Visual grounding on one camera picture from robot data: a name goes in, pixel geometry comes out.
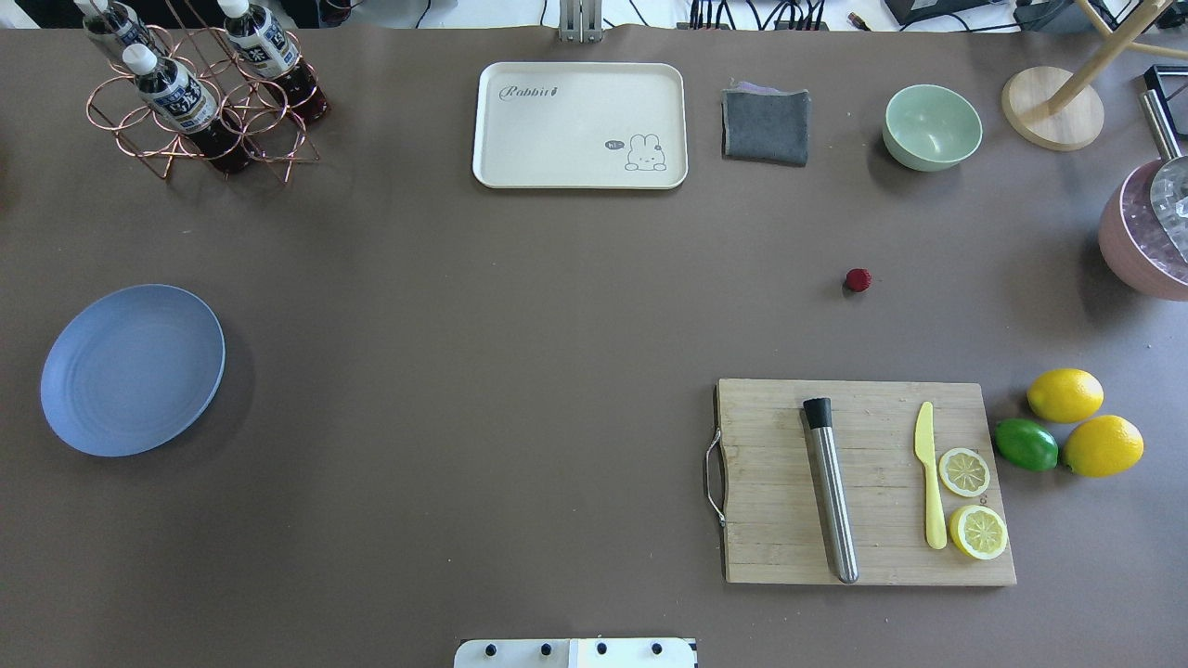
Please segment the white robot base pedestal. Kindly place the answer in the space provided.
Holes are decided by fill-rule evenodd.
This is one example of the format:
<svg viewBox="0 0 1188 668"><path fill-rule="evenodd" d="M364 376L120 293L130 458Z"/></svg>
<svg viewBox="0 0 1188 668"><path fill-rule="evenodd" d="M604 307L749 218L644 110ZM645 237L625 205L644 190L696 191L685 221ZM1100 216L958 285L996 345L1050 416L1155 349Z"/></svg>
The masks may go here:
<svg viewBox="0 0 1188 668"><path fill-rule="evenodd" d="M454 667L697 667L695 639L589 637L470 639L459 644Z"/></svg>

